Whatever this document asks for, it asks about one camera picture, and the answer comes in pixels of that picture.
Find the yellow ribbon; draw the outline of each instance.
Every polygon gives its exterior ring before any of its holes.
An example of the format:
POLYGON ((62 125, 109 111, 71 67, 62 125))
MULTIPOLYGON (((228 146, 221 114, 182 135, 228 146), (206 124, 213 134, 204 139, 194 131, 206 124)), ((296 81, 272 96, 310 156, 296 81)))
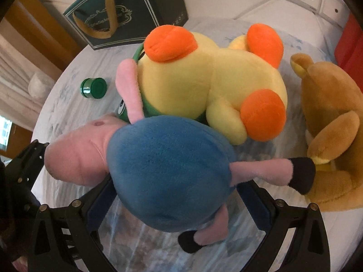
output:
POLYGON ((110 22, 110 30, 103 32, 103 31, 96 31, 86 25, 83 21, 77 18, 73 12, 73 19, 78 25, 78 27, 88 36, 91 36, 96 39, 108 39, 110 38, 118 28, 117 22, 117 14, 116 14, 116 6, 115 0, 105 0, 105 8, 106 13, 108 16, 108 21, 110 22))

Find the light blue bedsheet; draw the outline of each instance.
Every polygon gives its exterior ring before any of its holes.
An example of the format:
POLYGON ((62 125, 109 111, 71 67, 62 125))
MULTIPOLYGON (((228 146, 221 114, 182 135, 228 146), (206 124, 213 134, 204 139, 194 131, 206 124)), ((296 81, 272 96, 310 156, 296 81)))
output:
MULTIPOLYGON (((191 19, 186 28, 201 32, 219 46, 226 47, 235 37, 247 32, 250 23, 213 18, 191 19)), ((281 36, 285 52, 280 65, 288 93, 287 123, 284 131, 270 142, 248 140, 236 147, 240 160, 264 160, 273 157, 305 156, 305 124, 300 105, 301 80, 293 73, 289 61, 294 53, 309 54, 314 61, 329 61, 321 50, 284 32, 281 36)), ((93 51, 87 47, 56 83, 39 117, 33 138, 41 142, 54 140, 62 133, 114 111, 120 97, 114 86, 117 64, 131 57, 137 46, 122 46, 93 51), (109 82, 104 99, 83 99, 79 84, 84 78, 102 76, 109 82)), ((289 187, 276 187, 257 181, 274 198, 282 198, 290 205, 306 206, 308 202, 289 187)), ((34 187, 42 203, 65 206, 88 189, 55 181, 42 172, 34 187)), ((238 272, 252 256, 264 237, 255 226, 239 196, 228 200, 229 236, 227 240, 204 247, 194 255, 184 253, 177 243, 178 234, 163 233, 134 218, 118 199, 113 203, 100 228, 104 253, 118 271, 127 272, 238 272)), ((339 271, 355 250, 362 237, 363 210, 323 214, 331 249, 332 272, 339 271)), ((281 265, 293 233, 289 232, 271 271, 281 265)))

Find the stuffed animal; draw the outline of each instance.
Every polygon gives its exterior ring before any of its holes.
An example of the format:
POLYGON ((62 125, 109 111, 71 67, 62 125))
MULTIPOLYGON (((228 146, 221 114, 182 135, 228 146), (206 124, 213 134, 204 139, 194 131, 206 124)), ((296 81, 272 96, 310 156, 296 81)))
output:
POLYGON ((277 70, 283 53, 281 39, 264 24, 252 25, 228 48, 182 27, 159 26, 117 69, 116 87, 126 104, 120 118, 133 123, 141 111, 145 117, 187 117, 233 145, 248 136, 273 139, 286 121, 286 87, 277 70))
POLYGON ((323 211, 363 207, 363 94, 353 79, 331 62, 291 57, 301 80, 307 155, 317 165, 311 201, 323 211))
POLYGON ((237 162, 222 134, 175 116, 127 124, 106 115, 51 143, 45 167, 56 179, 88 186, 110 172, 123 205, 146 225, 189 230, 179 236, 188 253, 226 238, 225 202, 238 183, 258 177, 304 194, 315 175, 308 158, 237 162))

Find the green bottle cap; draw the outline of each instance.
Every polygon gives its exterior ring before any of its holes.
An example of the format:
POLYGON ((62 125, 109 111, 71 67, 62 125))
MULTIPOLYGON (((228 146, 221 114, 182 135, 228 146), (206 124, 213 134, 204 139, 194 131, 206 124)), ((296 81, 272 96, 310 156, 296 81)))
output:
POLYGON ((91 84, 91 95, 95 99, 104 97, 107 92, 107 83, 103 78, 96 78, 91 84))
POLYGON ((100 99, 107 92, 107 83, 103 78, 85 79, 81 84, 81 94, 86 98, 100 99))

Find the metal screw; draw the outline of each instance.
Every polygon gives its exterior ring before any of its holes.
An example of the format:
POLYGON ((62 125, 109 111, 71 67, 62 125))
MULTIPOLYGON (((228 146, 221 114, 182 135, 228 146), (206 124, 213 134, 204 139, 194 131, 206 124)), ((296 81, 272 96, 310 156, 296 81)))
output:
POLYGON ((47 208, 48 208, 48 205, 47 205, 47 204, 42 204, 42 205, 39 207, 39 210, 40 210, 41 212, 44 212, 47 208))
POLYGON ((72 201, 73 207, 79 207, 81 204, 82 204, 82 202, 78 199, 76 199, 75 201, 72 201))
POLYGON ((316 203, 310 203, 310 208, 313 210, 313 211, 317 211, 319 210, 319 207, 316 203))
POLYGON ((283 206, 285 206, 285 201, 283 201, 282 199, 277 199, 276 205, 279 207, 283 207, 283 206))

